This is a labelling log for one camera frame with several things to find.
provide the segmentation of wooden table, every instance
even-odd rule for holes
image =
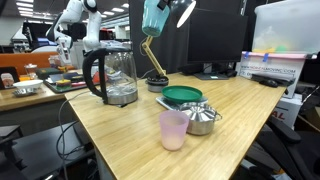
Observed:
[[[0,112],[35,104],[65,99],[64,94],[55,94],[46,85],[42,84],[37,94],[27,97],[15,97],[12,92],[17,88],[0,90]]]
[[[161,145],[158,117],[166,109],[155,100],[161,94],[149,92],[144,80],[138,81],[138,100],[123,108],[104,105],[89,93],[69,102],[117,179],[229,179],[285,88],[242,77],[215,81],[180,74],[168,77],[170,85],[201,90],[223,116],[211,134],[187,134],[176,152]]]

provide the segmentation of kettle handle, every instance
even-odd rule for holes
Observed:
[[[106,51],[106,49],[103,49],[103,48],[94,50],[89,53],[89,55],[83,60],[83,64],[82,64],[83,78],[87,84],[87,87],[93,94],[102,97],[103,102],[105,104],[108,104],[108,96],[106,91],[106,79],[105,79],[105,72],[104,72],[104,58],[107,54],[108,54],[108,51]],[[101,91],[99,91],[96,88],[91,77],[91,67],[94,61],[97,59],[99,62],[99,80],[100,80]]]

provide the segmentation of metal bowl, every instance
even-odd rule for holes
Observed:
[[[37,93],[36,88],[25,88],[25,89],[17,89],[12,92],[12,94],[16,97],[25,97],[25,96],[31,96],[33,94]]]
[[[209,134],[216,120],[222,116],[211,106],[205,103],[184,103],[180,106],[180,111],[189,116],[187,132],[194,135]]]

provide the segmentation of lamp base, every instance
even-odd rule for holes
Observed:
[[[159,93],[164,87],[168,86],[169,79],[167,76],[156,75],[156,77],[148,77],[146,83],[149,91]]]

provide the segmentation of pink plastic cup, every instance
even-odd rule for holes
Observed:
[[[169,151],[179,150],[186,135],[189,117],[180,111],[167,110],[159,117],[161,129],[161,142]]]

